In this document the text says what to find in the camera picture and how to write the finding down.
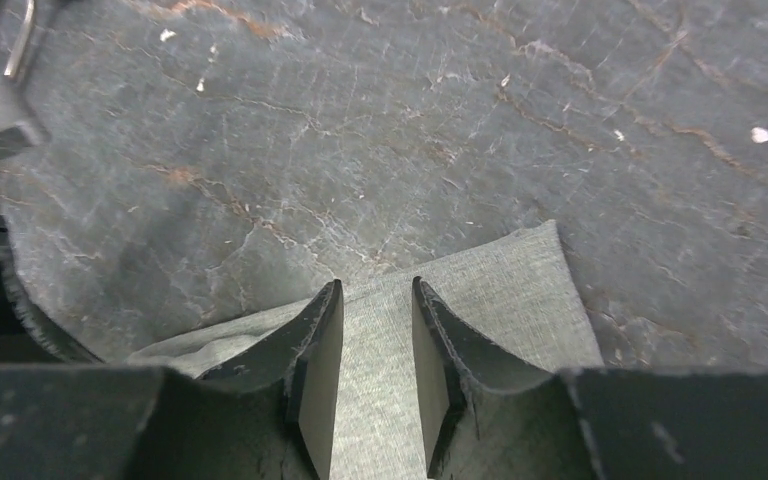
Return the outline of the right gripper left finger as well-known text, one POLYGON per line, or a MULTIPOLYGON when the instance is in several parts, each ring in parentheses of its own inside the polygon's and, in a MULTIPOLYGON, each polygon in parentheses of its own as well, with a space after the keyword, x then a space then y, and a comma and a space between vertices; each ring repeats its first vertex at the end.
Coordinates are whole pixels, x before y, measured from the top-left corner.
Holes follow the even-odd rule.
POLYGON ((330 476, 343 322, 342 283, 335 279, 289 322, 198 376, 241 393, 277 386, 279 431, 312 479, 330 476))

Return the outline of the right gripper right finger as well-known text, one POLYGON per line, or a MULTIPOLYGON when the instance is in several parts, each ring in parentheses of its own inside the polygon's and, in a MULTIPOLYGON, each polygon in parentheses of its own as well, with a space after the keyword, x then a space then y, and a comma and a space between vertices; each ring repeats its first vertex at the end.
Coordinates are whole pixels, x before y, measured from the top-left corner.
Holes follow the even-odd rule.
POLYGON ((506 350, 459 317, 422 277, 412 280, 412 345, 429 479, 443 477, 444 456, 474 396, 503 400, 551 374, 506 350))

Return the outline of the grey cloth napkin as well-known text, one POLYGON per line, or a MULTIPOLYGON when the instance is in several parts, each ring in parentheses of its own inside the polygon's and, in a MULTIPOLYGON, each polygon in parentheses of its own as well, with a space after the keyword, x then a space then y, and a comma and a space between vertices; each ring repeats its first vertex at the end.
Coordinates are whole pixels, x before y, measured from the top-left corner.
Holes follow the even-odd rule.
MULTIPOLYGON (((598 366, 593 329, 547 221, 344 289, 343 347, 330 472, 333 479, 423 479, 424 442, 412 341, 412 282, 427 282, 455 315, 548 373, 598 366)), ((570 400, 552 380, 467 395, 443 456, 445 479, 589 479, 570 400)))

